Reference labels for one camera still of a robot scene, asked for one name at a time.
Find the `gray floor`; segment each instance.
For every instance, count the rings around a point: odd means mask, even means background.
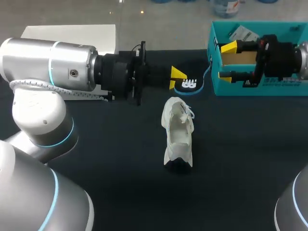
[[[130,50],[141,40],[147,42],[148,50],[204,49],[211,21],[220,20],[206,0],[166,4],[119,1],[1,0],[0,42],[21,36],[26,26],[115,24],[120,50]],[[308,21],[307,10],[308,0],[275,4],[246,0],[232,20]]]

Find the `bottle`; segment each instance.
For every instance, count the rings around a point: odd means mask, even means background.
[[[155,3],[166,3],[166,2],[170,2],[172,0],[152,0]]]
[[[231,18],[237,15],[240,9],[240,0],[211,0],[215,13],[222,18]]]
[[[259,1],[263,3],[274,3],[277,2],[278,0],[259,0]]]

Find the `white sneaker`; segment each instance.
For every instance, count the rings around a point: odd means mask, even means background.
[[[167,132],[167,148],[164,165],[181,158],[193,166],[192,132],[194,114],[190,107],[179,97],[171,97],[165,104],[162,126]]]

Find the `white cable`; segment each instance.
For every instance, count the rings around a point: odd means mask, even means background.
[[[47,90],[52,90],[52,91],[59,93],[60,95],[66,94],[66,95],[72,95],[72,96],[91,98],[91,99],[95,99],[95,100],[105,100],[105,101],[107,101],[107,99],[104,98],[101,95],[77,92],[77,91],[73,91],[73,90],[67,90],[67,89],[56,87],[54,85],[51,85],[50,83],[47,83],[47,82],[44,82],[44,81],[41,81],[41,80],[36,80],[36,79],[13,80],[13,81],[10,82],[10,88],[13,91],[16,87],[21,86],[21,85],[28,85],[28,86],[33,86],[33,87],[44,88],[44,89],[47,89]]]

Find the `black table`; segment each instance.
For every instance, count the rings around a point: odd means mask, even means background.
[[[190,61],[203,51],[148,51],[152,64]],[[13,94],[0,84],[0,139],[18,131]],[[91,196],[94,231],[274,231],[277,199],[308,162],[308,101],[299,97],[182,97],[195,113],[193,170],[163,167],[161,113],[174,92],[146,88],[140,107],[127,102],[66,102],[79,129],[74,151],[49,163]]]

